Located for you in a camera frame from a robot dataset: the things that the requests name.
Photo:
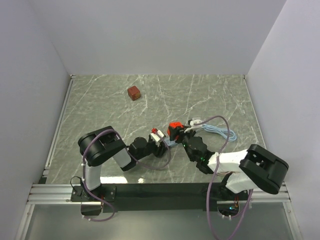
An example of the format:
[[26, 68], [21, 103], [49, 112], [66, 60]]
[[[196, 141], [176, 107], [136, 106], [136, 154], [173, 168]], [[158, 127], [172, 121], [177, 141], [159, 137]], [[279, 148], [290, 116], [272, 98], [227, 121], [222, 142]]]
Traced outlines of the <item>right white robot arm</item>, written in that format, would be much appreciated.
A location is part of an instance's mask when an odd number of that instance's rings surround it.
[[189, 160], [204, 174], [227, 173], [219, 187], [222, 198], [230, 200], [250, 189], [277, 195], [289, 170], [289, 164], [258, 144], [236, 152], [218, 153], [208, 149], [200, 136], [190, 127], [170, 124], [171, 141], [182, 144]]

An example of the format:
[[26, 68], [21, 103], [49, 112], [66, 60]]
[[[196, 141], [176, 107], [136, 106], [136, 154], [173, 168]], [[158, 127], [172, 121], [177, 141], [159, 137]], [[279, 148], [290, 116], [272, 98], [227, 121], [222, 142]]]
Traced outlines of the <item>red cube socket adapter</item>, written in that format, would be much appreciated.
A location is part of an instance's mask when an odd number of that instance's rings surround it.
[[171, 122], [167, 129], [167, 134], [170, 141], [176, 141], [179, 138], [181, 132], [185, 129], [185, 126], [181, 122]]

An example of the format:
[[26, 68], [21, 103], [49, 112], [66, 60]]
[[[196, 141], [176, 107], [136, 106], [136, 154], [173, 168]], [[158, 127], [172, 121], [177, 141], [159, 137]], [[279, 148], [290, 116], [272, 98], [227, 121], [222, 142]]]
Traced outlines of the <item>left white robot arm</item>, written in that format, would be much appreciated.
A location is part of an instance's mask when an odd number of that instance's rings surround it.
[[102, 193], [101, 169], [109, 159], [114, 159], [124, 172], [131, 170], [141, 159], [154, 155], [161, 158], [170, 149], [165, 141], [166, 135], [154, 128], [148, 136], [137, 137], [130, 145], [126, 145], [119, 133], [107, 126], [83, 135], [78, 140], [80, 154], [82, 155], [82, 178], [80, 185], [82, 191], [74, 189], [76, 196], [81, 194], [88, 200], [101, 198]]

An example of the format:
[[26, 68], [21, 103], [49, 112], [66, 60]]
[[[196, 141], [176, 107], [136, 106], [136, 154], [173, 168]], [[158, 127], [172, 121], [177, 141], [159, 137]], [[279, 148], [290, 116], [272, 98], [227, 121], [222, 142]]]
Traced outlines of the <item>blue power strip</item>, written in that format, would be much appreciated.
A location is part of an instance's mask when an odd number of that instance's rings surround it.
[[176, 146], [178, 144], [174, 140], [170, 140], [169, 137], [164, 138], [164, 142], [169, 148], [172, 148], [172, 147], [174, 147], [174, 146]]

